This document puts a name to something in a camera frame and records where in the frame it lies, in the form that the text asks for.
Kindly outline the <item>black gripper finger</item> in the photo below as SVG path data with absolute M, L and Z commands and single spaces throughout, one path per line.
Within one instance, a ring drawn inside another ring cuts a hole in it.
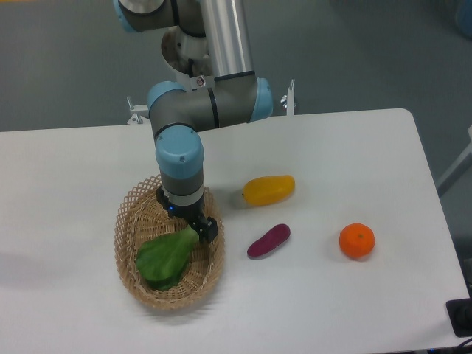
M 211 243 L 218 236 L 218 224 L 214 218 L 199 216 L 189 222 L 190 227 L 197 232 L 201 243 Z

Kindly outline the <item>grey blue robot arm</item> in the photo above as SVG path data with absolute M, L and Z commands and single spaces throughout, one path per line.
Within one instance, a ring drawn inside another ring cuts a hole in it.
M 156 199 L 170 217 L 188 222 L 200 240 L 213 241 L 216 221 L 204 215 L 202 131 L 271 116 L 268 81 L 254 73 L 241 1 L 116 1 L 129 32 L 165 29 L 175 69 L 194 84 L 164 81 L 147 95 L 162 184 Z

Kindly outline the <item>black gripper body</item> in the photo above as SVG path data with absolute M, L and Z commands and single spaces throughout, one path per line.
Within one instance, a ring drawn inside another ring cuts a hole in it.
M 197 192 L 198 199 L 189 203 L 171 201 L 171 194 L 165 193 L 165 188 L 159 187 L 156 191 L 156 200 L 162 206 L 163 210 L 170 218 L 182 218 L 188 224 L 195 223 L 204 214 L 204 195 L 203 192 Z

